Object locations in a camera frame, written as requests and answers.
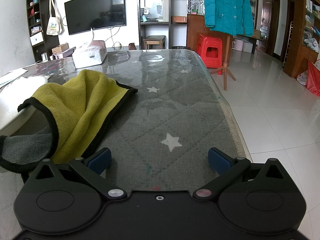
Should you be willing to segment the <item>yellow microfiber cloth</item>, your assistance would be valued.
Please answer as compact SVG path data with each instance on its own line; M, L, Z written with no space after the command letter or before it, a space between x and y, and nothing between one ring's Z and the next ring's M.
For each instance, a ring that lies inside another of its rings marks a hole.
M63 85L50 82L40 86L17 111L33 106L48 124L34 134L1 136L1 167L29 173L45 158L64 164L89 157L137 92L102 72L87 69Z

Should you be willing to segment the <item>wooden coat stand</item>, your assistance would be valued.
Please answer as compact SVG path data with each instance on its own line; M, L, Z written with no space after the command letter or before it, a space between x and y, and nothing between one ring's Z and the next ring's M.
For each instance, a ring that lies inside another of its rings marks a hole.
M231 54L231 35L227 35L227 41L226 41L226 53L225 53L225 59L223 61L223 65L220 68L214 69L212 71L210 71L210 75L215 74L219 71L222 71L223 73L223 90L226 91L227 90L227 75L230 75L231 78L235 81L236 78L234 77L234 75L232 74L232 72L228 69L228 58Z

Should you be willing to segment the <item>white tissue pack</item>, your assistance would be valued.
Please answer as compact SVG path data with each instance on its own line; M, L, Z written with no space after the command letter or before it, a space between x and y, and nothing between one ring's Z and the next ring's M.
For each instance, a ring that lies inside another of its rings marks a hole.
M107 56L105 41L93 40L76 48L72 54L76 69L102 64Z

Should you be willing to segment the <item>red plastic stool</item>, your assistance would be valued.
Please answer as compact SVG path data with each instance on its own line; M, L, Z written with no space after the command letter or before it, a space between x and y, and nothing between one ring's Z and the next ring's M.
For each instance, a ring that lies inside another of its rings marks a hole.
M222 40L199 35L196 52L207 68L222 67Z

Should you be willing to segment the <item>cardboard box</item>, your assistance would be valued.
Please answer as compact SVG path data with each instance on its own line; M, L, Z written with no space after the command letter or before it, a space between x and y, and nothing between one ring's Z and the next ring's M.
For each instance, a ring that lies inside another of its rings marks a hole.
M66 51L67 49L69 49L68 43L60 44L60 45L52 48L52 53L53 53L54 55L56 55L56 54L59 54L59 53L62 53L62 52L64 52L64 51Z

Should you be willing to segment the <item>red patterned bag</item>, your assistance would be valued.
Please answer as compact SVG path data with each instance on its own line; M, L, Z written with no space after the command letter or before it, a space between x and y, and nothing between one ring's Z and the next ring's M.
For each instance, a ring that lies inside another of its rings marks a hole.
M307 88L312 94L320 96L320 70L319 60L315 63L308 61L308 70L296 77L296 80Z

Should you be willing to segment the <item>small wooden stool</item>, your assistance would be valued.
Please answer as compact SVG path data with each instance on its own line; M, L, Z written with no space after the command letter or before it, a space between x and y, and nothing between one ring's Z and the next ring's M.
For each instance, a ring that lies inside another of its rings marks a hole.
M150 35L143 39L144 49L148 50L150 46L157 45L160 49L165 48L164 35Z

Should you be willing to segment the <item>white tote bag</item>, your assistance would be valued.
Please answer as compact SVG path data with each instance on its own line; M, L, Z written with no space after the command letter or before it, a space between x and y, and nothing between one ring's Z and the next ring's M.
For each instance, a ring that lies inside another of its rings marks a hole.
M57 36L63 31L61 15L54 3L54 0L49 0L49 20L47 24L46 34Z

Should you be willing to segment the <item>brown wooden cabinet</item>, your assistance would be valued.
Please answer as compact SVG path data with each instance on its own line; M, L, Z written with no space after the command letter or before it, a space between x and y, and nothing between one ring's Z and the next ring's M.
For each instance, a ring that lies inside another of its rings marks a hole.
M220 38L223 42L223 56L225 56L226 52L228 52L229 60L231 55L233 36L218 31L211 31L208 27L205 26L203 15L188 14L186 45L192 51L197 51L199 35Z

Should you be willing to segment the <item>black flat television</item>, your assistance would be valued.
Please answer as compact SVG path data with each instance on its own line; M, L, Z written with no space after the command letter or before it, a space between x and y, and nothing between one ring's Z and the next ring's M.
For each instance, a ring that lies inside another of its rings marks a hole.
M70 35L126 25L125 0L71 0L65 13Z

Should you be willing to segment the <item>teal winter jacket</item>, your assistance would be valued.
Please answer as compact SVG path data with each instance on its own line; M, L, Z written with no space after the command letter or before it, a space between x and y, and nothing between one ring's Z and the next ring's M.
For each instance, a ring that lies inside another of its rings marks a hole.
M204 0L204 23L211 31L253 36L249 0Z

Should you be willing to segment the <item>dark wall shelf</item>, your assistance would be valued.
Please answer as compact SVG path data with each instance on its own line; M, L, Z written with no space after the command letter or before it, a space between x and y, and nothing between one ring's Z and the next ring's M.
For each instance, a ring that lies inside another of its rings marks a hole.
M26 0L27 22L31 48L35 61L42 55L52 55L52 49L59 45L57 36L47 35L49 20L49 0Z

